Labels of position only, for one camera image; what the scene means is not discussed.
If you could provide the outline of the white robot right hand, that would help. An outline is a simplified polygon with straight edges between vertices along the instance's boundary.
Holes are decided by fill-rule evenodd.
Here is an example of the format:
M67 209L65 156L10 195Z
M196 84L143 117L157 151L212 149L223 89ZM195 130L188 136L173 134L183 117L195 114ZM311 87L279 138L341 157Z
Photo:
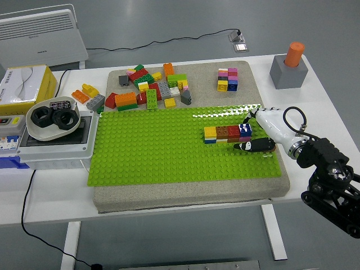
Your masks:
M290 124L284 120L283 110L273 107L270 109L260 107L251 110L243 123L248 123L251 118L256 119L267 137L245 143L236 143L233 146L235 149L247 152L270 152L276 148L277 144L280 144L292 159L299 156L308 138L300 136L300 132L289 127Z

